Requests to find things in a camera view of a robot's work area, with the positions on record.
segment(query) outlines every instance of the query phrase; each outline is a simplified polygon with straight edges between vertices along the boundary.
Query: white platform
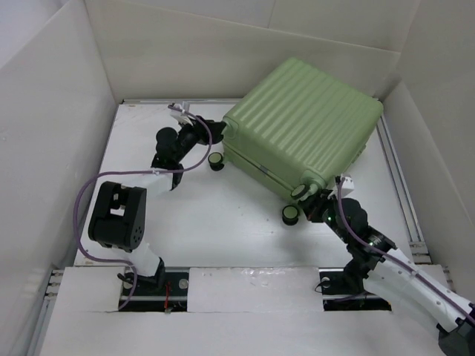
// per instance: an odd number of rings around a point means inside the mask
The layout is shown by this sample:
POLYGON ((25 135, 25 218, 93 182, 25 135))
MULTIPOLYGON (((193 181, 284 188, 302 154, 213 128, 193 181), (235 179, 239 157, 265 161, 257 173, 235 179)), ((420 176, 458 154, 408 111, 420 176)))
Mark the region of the white platform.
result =
MULTIPOLYGON (((220 119, 233 104, 194 103, 190 110, 220 119)), ((120 105, 101 171, 147 168, 155 133, 167 125, 177 127, 166 104, 120 105)), ((198 161, 205 150, 195 148, 183 164, 198 161)), ((352 197, 367 210, 371 225, 411 257, 377 132, 350 173, 357 187, 352 197)), ((221 172, 207 165, 188 172, 175 191, 148 201, 145 238, 168 266, 213 267, 191 269, 189 312, 112 312, 123 266, 78 254, 76 266, 63 276, 41 356, 442 355, 435 327, 427 332, 408 317, 323 312, 322 297, 313 291, 316 266, 344 266, 350 255, 324 225, 304 219, 283 225, 283 205, 231 164, 221 172), (243 268, 216 268, 235 266, 243 268)), ((82 242, 98 257, 113 257, 86 231, 82 242)))
POLYGON ((321 311, 311 268, 295 268, 288 276, 280 269, 259 270, 254 291, 243 285, 249 282, 247 268, 197 268, 189 286, 194 312, 170 315, 107 312, 117 307, 116 274, 122 270, 66 269, 41 356, 443 356, 435 326, 430 335, 409 317, 388 311, 321 311), (268 275, 266 283, 259 274, 268 275), (286 288, 288 277, 299 287, 286 288), (247 300, 239 293, 233 297, 240 288, 247 300))
MULTIPOLYGON (((190 111, 221 120, 234 104, 191 102, 190 111)), ((165 126, 178 128, 166 106, 120 105, 100 170, 148 169, 155 133, 165 126)), ((213 151, 222 151, 221 145, 213 151)), ((205 152, 206 147, 196 147, 183 165, 192 165, 205 152)), ((351 197, 367 210, 370 224, 410 257, 407 227, 376 131, 350 173, 356 182, 351 197)), ((105 177, 99 183, 123 182, 121 179, 130 177, 105 177)), ((86 227, 94 203, 93 198, 86 227)), ((301 219, 296 226, 285 226, 281 222, 284 205, 232 164, 213 172, 205 163, 185 173, 177 189, 147 202, 145 239, 167 266, 337 267, 350 261, 343 242, 325 225, 301 219)), ((109 250, 89 240, 86 228, 82 243, 94 256, 113 257, 109 250)), ((94 264, 78 253, 75 266, 94 264)))

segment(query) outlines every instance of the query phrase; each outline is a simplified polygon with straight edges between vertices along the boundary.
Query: bolt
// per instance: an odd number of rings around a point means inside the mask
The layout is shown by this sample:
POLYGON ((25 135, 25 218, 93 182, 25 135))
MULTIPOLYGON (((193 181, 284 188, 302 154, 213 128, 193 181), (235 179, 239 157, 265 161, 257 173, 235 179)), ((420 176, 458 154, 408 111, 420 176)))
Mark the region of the bolt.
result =
POLYGON ((328 287, 330 287, 330 278, 328 277, 323 277, 321 280, 320 280, 320 284, 321 284, 321 287, 323 289, 327 289, 328 287))
POLYGON ((182 280, 180 280, 180 282, 178 282, 178 286, 180 287, 180 289, 187 289, 188 284, 189 284, 188 280, 186 280, 184 278, 182 280))

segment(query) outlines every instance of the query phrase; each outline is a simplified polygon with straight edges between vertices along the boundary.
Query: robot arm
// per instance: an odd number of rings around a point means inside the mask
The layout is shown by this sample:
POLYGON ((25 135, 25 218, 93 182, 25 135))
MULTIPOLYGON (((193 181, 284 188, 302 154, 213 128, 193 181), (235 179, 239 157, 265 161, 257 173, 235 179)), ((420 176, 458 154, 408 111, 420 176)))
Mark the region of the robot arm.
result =
MULTIPOLYGON (((226 127, 224 122, 205 120, 190 113, 193 117, 188 117, 179 106, 170 105, 169 108, 181 129, 178 132, 173 128, 158 131, 156 154, 151 162, 155 174, 142 174, 120 183, 101 184, 88 227, 91 240, 104 248, 111 248, 121 260, 134 265, 140 285, 156 289, 163 287, 165 264, 143 241, 147 197, 155 199, 175 189, 181 182, 183 172, 192 169, 184 169, 181 165, 185 155, 196 144, 219 143, 226 127), (161 174, 161 171, 167 171, 167 174, 161 174)), ((133 273, 119 275, 128 283, 133 277, 133 273)))
POLYGON ((341 198, 345 185, 352 184, 347 177, 337 177, 339 201, 334 192, 322 191, 299 202, 308 220, 326 223, 347 244, 353 259, 343 278, 357 293, 374 293, 425 328, 437 328, 439 347, 447 356, 474 356, 475 305, 423 272, 393 241, 369 226, 359 203, 341 198))

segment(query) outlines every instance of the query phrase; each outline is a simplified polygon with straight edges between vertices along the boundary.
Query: white wall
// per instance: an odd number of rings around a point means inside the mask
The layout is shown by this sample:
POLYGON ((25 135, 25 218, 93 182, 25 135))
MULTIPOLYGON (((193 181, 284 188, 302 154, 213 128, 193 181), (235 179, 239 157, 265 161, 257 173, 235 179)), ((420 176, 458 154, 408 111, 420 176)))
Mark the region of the white wall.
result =
MULTIPOLYGON (((120 0, 86 4, 117 100, 241 97, 290 56, 373 95, 399 59, 397 51, 320 39, 318 31, 294 34, 120 0)), ((305 5, 314 11, 323 7, 319 2, 305 5)), ((404 7, 405 25, 395 26, 401 33, 412 17, 415 5, 410 5, 404 7)), ((354 18, 357 24, 359 17, 354 18)))
POLYGON ((115 111, 83 2, 40 22, 0 67, 0 355, 72 241, 73 200, 98 169, 115 111))
POLYGON ((419 0, 129 0, 320 39, 401 51, 419 0))
POLYGON ((0 67, 17 53, 67 0, 0 1, 0 67))
POLYGON ((421 2, 397 70, 407 89, 398 88, 390 96, 388 115, 429 251, 435 262, 450 268, 456 288, 472 300, 474 18, 472 0, 421 2), (396 109, 408 101, 413 102, 419 119, 408 120, 408 113, 396 109), (426 145, 427 135, 433 140, 431 149, 426 145))

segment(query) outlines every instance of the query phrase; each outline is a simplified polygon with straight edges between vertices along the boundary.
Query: green suitcase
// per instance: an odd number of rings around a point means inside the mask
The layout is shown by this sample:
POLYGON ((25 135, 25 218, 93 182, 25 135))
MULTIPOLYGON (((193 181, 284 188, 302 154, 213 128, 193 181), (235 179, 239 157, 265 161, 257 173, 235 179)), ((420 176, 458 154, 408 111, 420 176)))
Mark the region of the green suitcase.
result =
POLYGON ((292 202, 299 185, 326 188, 363 151, 382 103, 291 58, 223 118, 224 157, 292 202))

